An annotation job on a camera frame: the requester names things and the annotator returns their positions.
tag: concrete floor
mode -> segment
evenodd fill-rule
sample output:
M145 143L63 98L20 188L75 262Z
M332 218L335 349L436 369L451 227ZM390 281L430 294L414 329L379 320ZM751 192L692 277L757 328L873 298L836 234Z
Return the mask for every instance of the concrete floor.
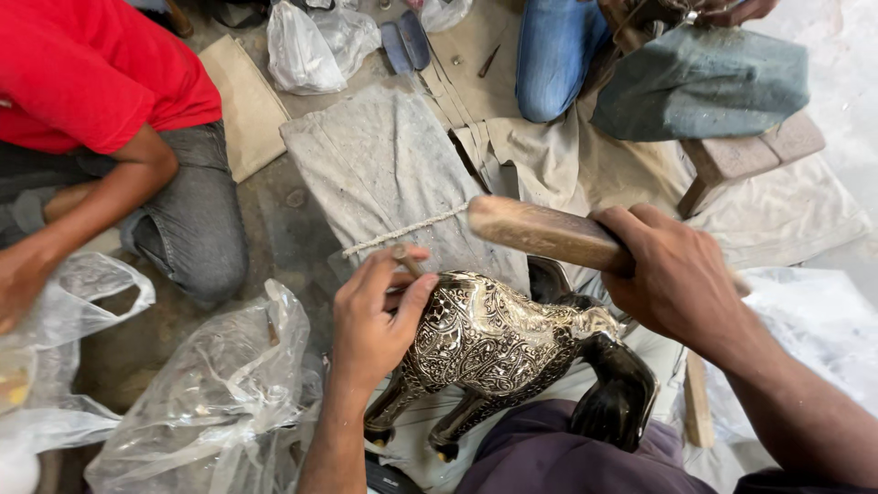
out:
M378 22L399 16L404 9L396 2L390 11L380 11L378 0L363 0L361 11L374 12ZM219 25L180 2L189 14L195 34L184 42L200 52L226 33L240 40L256 66L270 83L268 71L266 25L233 30ZM325 109L377 80L392 74L386 56L370 54L362 68L348 81L349 88L335 94L296 96L278 92L293 118ZM290 198L292 193L305 195L304 203ZM320 206L309 200L302 177L291 159L281 155L261 171L238 185L244 227L250 248L247 281L233 300L205 310L183 296L144 260L134 267L155 285L156 304L133 319L101 331L82 341L82 364L77 376L78 392L91 395L117 413L124 413L146 389L176 348L211 316L241 307L263 293L263 282L274 278L284 283L302 301L311 323L308 351L320 355L332 342L332 299L341 285L329 256L341 249L330 230ZM335 269L347 267L336 260ZM104 304L108 309L124 309L131 297L118 296Z

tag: denim cloth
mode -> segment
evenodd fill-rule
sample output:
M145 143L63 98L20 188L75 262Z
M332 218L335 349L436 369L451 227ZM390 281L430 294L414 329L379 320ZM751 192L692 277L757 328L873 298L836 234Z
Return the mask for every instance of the denim cloth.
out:
M573 102L610 37L596 0L528 0L518 37L515 96L522 117L554 120Z
M159 135L180 167L122 221L122 246L192 298L224 301L244 281L249 255L222 120ZM50 155L0 142L0 248L44 226L42 208L56 189L100 178L115 165L109 156Z

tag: gray jeans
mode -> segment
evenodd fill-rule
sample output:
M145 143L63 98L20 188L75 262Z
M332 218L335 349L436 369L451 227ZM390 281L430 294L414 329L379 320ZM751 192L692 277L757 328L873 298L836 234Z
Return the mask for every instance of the gray jeans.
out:
M192 298L228 299L244 281L249 255L222 120L159 135L180 168L122 221L122 246ZM102 177L115 165L109 156L50 155L0 142L0 248L45 226L42 208L55 190Z

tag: red t-shirt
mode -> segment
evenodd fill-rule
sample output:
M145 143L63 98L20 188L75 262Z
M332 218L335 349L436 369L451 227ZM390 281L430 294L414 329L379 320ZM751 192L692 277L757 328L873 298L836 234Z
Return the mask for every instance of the red t-shirt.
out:
M222 117L198 57L123 0L0 0L0 17L0 141L110 154L144 123Z

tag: hand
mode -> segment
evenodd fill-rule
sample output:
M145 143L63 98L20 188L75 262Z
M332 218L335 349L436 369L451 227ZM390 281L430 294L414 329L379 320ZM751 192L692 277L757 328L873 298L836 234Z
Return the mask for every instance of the hand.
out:
M12 331L27 314L55 268L39 254L27 239L0 251L0 334Z
M408 253L417 261L429 257L429 251L419 247L409 246ZM421 313L439 277L427 273L415 280L409 272L395 272L398 266L390 249L375 252L335 294L330 383L336 391L368 398L414 341ZM388 294L390 287L407 289ZM397 309L395 316L388 313L393 309Z
M701 14L698 19L701 22L722 27L741 25L747 20L765 17L780 2L780 0L744 0L744 2L724 10L736 1L707 0L702 4L702 9L707 13Z
M593 218L613 230L637 262L632 279L606 272L601 278L613 303L643 326L715 363L727 352L773 341L740 301L710 234L647 204L611 207Z

